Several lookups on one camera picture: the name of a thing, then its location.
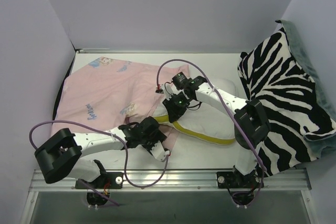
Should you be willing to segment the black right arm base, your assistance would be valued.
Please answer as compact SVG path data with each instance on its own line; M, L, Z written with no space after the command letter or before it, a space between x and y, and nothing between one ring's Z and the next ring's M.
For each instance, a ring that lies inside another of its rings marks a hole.
M264 186L256 175L243 176L239 172L221 171L216 173L217 187L221 189L255 189L259 184Z

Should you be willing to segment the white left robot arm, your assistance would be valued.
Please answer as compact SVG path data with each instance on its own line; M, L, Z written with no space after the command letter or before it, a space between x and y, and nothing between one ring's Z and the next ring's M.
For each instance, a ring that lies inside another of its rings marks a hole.
M163 146L166 135L153 117L141 122L120 125L107 131L85 126L89 133L73 133L63 128L35 149L35 158L48 184L66 177L81 179L86 184L101 189L105 185L116 185L99 160L84 157L104 151L127 151L143 147L152 157L166 162L170 150Z

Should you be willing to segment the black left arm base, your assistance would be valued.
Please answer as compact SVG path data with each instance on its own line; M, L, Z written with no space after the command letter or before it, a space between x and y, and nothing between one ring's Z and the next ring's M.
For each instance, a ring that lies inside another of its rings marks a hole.
M122 172L85 172L80 177L85 184L79 180L75 183L75 189L86 189L88 185L94 189L121 189L123 186Z

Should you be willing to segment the pink pillowcase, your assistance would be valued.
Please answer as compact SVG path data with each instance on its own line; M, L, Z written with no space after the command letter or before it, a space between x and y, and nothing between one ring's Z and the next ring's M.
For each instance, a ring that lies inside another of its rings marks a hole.
M188 65L164 67L100 57L65 79L51 134L62 128L75 133L88 130L64 121L78 122L98 130L110 130L152 116L164 96L156 82L171 81L179 72L189 75Z

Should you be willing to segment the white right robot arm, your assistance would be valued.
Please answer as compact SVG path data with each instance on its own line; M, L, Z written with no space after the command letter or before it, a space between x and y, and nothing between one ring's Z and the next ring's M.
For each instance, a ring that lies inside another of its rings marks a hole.
M233 181L237 186L244 187L250 183L251 173L257 165L266 170L257 147L267 138L271 126L259 100L238 98L216 88L207 77L197 76L192 79L182 72L172 78L171 84L178 93L174 93L167 83L156 86L156 92L165 95L163 105L167 109L169 122L180 119L192 101L210 105L232 120L235 140L240 145L234 166L236 171L233 173Z

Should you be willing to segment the white pillow yellow trim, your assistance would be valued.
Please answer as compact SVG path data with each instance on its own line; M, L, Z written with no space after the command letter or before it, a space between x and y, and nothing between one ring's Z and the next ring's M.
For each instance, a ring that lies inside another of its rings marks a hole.
M181 118L171 123L163 102L160 102L152 117L160 125L169 126L202 141L217 145L231 145L235 142L234 124L229 116L205 103L193 104Z

